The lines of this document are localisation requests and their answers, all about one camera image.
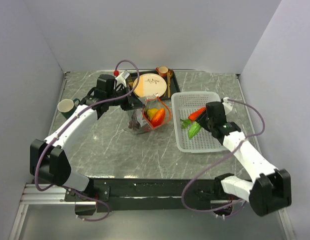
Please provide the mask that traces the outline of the orange carrot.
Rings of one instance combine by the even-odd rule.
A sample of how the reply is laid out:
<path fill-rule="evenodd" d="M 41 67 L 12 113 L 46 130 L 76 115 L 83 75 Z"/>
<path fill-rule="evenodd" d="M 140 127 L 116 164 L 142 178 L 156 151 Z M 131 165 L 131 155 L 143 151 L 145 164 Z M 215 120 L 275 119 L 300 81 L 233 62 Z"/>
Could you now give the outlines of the orange carrot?
<path fill-rule="evenodd" d="M 192 122 L 194 122 L 204 111 L 206 110 L 205 107 L 200 108 L 196 112 L 193 112 L 188 116 L 188 119 Z"/>

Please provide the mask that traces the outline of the green cucumber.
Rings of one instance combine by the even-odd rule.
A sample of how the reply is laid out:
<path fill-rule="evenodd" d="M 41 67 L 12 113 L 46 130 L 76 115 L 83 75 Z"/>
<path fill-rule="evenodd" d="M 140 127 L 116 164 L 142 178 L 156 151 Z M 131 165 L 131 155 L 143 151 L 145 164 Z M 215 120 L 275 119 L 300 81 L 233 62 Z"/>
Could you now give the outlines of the green cucumber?
<path fill-rule="evenodd" d="M 194 136 L 196 136 L 198 132 L 201 130 L 201 128 L 202 127 L 200 126 L 200 124 L 195 121 L 188 130 L 188 139 L 191 140 Z"/>

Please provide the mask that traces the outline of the yellow pear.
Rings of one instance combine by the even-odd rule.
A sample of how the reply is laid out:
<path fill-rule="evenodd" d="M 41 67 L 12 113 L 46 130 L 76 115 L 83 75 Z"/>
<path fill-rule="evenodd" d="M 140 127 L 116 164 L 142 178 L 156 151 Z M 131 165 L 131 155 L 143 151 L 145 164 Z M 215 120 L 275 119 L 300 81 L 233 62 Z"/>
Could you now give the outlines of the yellow pear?
<path fill-rule="evenodd" d="M 148 109 L 147 110 L 147 116 L 148 119 L 151 121 L 152 118 L 155 116 L 155 114 L 157 113 L 158 109 L 157 108 L 152 108 L 152 109 Z"/>

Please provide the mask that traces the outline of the dark purple grapes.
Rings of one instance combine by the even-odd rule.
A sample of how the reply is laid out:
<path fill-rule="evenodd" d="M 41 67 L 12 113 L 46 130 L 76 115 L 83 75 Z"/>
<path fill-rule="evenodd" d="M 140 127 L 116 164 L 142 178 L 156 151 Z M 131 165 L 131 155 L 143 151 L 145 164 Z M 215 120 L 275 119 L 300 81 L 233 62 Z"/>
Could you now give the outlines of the dark purple grapes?
<path fill-rule="evenodd" d="M 143 114 L 140 110 L 134 110 L 132 112 L 128 128 L 134 132 L 138 132 L 145 125 Z"/>

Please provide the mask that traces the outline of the clear zip bag orange zipper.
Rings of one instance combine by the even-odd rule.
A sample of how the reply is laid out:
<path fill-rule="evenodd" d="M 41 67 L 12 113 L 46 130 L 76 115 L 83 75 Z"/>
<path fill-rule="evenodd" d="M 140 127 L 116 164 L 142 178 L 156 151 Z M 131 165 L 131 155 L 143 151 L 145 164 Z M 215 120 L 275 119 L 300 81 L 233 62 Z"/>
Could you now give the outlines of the clear zip bag orange zipper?
<path fill-rule="evenodd" d="M 146 132 L 153 131 L 153 130 L 155 130 L 157 128 L 160 128 L 161 126 L 167 124 L 170 121 L 170 119 L 171 119 L 171 111 L 168 108 L 168 106 L 166 104 L 164 104 L 157 95 L 139 97 L 139 99 L 145 104 L 145 107 L 144 108 L 140 108 L 140 109 L 134 109 L 134 110 L 140 110 L 142 112 L 145 125 L 141 128 L 140 131 L 137 131 L 137 132 L 135 132 L 135 131 L 133 131 L 133 130 L 131 130 L 131 129 L 129 129 L 127 127 L 125 129 L 127 132 L 132 133 L 132 134 L 136 134 L 136 135 L 137 134 L 143 134 L 143 133 L 146 133 Z M 164 119 L 163 123 L 160 126 L 157 126 L 157 127 L 153 127 L 153 125 L 151 124 L 151 121 L 148 119 L 148 116 L 147 116 L 147 110 L 148 109 L 153 109 L 153 108 L 156 108 L 156 109 L 164 108 L 165 112 L 166 112 L 165 113 L 165 119 Z M 132 112 L 134 110 L 129 110 L 127 112 L 127 118 L 126 119 L 127 119 L 128 125 L 129 125 L 129 121 L 130 121 Z"/>

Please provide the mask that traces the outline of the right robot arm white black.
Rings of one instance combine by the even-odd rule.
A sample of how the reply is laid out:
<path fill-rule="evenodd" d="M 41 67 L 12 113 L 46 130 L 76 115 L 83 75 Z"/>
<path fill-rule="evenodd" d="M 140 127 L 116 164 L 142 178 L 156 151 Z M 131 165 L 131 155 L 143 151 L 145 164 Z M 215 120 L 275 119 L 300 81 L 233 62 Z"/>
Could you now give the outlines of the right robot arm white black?
<path fill-rule="evenodd" d="M 206 104 L 205 112 L 196 119 L 221 145 L 233 153 L 244 167 L 250 180 L 231 173 L 215 178 L 214 195 L 225 199 L 228 195 L 247 201 L 260 217 L 289 207 L 292 204 L 291 176 L 268 162 L 248 141 L 248 137 L 226 115 L 232 110 L 233 100 L 224 98 Z"/>

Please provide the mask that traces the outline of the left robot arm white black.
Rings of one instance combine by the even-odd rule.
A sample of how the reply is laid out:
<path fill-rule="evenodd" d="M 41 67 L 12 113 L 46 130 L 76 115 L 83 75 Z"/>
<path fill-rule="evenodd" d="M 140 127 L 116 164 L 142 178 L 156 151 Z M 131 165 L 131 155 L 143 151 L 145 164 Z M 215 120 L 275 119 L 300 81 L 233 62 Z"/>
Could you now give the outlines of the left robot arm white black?
<path fill-rule="evenodd" d="M 142 80 L 138 76 L 133 85 L 129 85 L 129 72 L 119 76 L 101 74 L 97 84 L 79 101 L 76 108 L 71 108 L 71 116 L 66 122 L 44 140 L 35 139 L 30 145 L 30 173 L 39 191 L 39 180 L 52 186 L 76 190 L 76 195 L 83 201 L 94 195 L 93 181 L 87 176 L 72 170 L 67 154 L 75 141 L 88 128 L 98 121 L 112 106 L 120 106 L 124 111 L 141 109 L 145 105 L 133 96 L 134 90 Z"/>

